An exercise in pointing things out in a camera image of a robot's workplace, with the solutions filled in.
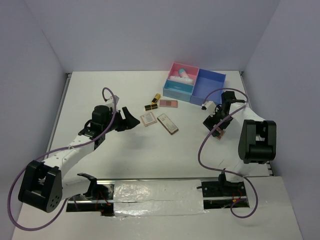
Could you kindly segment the nine colour eyeshadow palette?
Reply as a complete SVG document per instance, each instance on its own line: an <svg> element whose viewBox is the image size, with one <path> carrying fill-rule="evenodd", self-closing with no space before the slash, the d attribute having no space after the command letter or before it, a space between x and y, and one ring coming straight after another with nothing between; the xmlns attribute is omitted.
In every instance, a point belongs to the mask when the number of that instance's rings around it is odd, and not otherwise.
<svg viewBox="0 0 320 240"><path fill-rule="evenodd" d="M212 136L218 140L220 140L224 134L225 134L225 130L221 129L220 127L218 127L213 133Z"/></svg>

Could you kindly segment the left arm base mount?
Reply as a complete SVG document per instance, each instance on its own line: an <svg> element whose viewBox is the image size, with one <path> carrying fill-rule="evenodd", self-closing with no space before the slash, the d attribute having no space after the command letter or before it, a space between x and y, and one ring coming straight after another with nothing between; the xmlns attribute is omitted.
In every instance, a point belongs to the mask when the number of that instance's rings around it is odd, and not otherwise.
<svg viewBox="0 0 320 240"><path fill-rule="evenodd" d="M79 173L76 177L62 183L63 196L68 199L66 211L97 212L101 216L113 217L114 184L103 184L96 177L87 173Z"/></svg>

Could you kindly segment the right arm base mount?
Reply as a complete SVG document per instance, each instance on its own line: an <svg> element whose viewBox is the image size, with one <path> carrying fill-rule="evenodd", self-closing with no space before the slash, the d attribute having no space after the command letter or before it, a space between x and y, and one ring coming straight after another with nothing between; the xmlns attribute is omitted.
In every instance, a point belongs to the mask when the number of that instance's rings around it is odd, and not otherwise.
<svg viewBox="0 0 320 240"><path fill-rule="evenodd" d="M229 182L224 173L216 180L202 180L196 189L202 192L205 210L229 209L234 203L235 208L249 207L244 182Z"/></svg>

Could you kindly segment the long eyeshadow palette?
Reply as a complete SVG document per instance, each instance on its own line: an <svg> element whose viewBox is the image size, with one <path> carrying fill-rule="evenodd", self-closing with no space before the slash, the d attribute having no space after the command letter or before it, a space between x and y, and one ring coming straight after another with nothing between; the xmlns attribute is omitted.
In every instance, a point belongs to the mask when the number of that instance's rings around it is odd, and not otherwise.
<svg viewBox="0 0 320 240"><path fill-rule="evenodd" d="M173 135L179 131L178 127L170 120L170 118L166 114L161 114L157 117L157 120L170 135Z"/></svg>

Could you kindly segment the teal capped cream tube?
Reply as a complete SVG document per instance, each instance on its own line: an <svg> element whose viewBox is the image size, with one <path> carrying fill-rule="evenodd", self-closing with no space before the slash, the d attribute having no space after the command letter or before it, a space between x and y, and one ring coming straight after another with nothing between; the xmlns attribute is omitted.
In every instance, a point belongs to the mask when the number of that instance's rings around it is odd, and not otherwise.
<svg viewBox="0 0 320 240"><path fill-rule="evenodd" d="M178 70L178 74L181 78L186 78L186 79L190 78L187 72L183 68Z"/></svg>

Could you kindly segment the square pink compact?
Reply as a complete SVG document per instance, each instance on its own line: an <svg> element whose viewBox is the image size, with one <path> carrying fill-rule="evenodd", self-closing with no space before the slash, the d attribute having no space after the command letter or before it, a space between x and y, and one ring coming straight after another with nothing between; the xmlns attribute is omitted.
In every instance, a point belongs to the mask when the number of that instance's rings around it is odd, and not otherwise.
<svg viewBox="0 0 320 240"><path fill-rule="evenodd" d="M152 112L148 112L146 114L141 115L140 119L145 127L153 125L157 122L157 119L155 118Z"/></svg>

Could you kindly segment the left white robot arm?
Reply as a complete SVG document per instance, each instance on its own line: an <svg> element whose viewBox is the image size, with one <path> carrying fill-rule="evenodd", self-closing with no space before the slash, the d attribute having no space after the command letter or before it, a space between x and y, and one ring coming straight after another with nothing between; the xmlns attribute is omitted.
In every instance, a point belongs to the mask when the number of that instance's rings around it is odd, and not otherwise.
<svg viewBox="0 0 320 240"><path fill-rule="evenodd" d="M87 173L78 173L65 180L64 177L81 159L95 151L110 131L131 130L140 121L126 107L98 105L91 119L64 150L52 153L43 161L31 161L24 172L18 200L46 213L51 213L64 199L82 195L97 200L107 197L112 189L97 183L97 178Z"/></svg>

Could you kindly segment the white blue cream tube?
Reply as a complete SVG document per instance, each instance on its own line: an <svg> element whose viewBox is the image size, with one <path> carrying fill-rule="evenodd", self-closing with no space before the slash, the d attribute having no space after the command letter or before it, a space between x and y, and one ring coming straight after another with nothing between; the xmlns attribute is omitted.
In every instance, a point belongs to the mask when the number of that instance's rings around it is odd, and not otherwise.
<svg viewBox="0 0 320 240"><path fill-rule="evenodd" d="M188 85L193 85L193 82L194 82L194 80L189 77L181 77L181 76L174 76L174 75L171 75L168 79L170 81L175 81L178 83L183 83Z"/></svg>

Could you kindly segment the pink blush palette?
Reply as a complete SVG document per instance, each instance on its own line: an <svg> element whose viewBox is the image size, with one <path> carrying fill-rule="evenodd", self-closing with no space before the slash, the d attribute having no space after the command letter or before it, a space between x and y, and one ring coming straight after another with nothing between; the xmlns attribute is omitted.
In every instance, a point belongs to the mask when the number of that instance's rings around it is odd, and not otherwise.
<svg viewBox="0 0 320 240"><path fill-rule="evenodd" d="M161 99L159 101L159 107L162 107L162 108L178 108L178 101L177 100Z"/></svg>

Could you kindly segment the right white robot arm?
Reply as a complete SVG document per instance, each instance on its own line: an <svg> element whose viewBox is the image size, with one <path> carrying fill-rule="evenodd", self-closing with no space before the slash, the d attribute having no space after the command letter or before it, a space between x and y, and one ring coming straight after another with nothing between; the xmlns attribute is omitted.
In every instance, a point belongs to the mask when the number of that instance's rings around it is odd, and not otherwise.
<svg viewBox="0 0 320 240"><path fill-rule="evenodd" d="M220 170L217 189L221 195L228 196L235 184L258 165L264 165L276 157L277 124L258 116L249 106L247 95L235 88L222 89L221 103L204 121L203 125L210 135L218 140L233 120L241 126L238 142L238 160L231 166Z"/></svg>

